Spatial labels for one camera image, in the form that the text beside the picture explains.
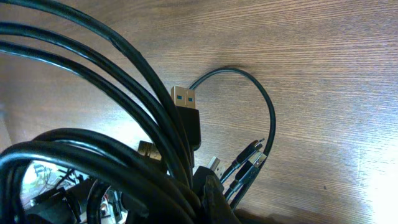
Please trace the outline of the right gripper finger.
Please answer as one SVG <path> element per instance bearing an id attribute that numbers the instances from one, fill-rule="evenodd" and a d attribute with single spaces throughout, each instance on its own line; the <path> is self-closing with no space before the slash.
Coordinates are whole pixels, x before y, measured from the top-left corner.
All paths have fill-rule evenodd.
<path id="1" fill-rule="evenodd" d="M 218 176 L 209 168 L 200 166 L 193 175 L 193 192 L 200 201 L 194 223 L 241 224 L 223 195 Z"/>

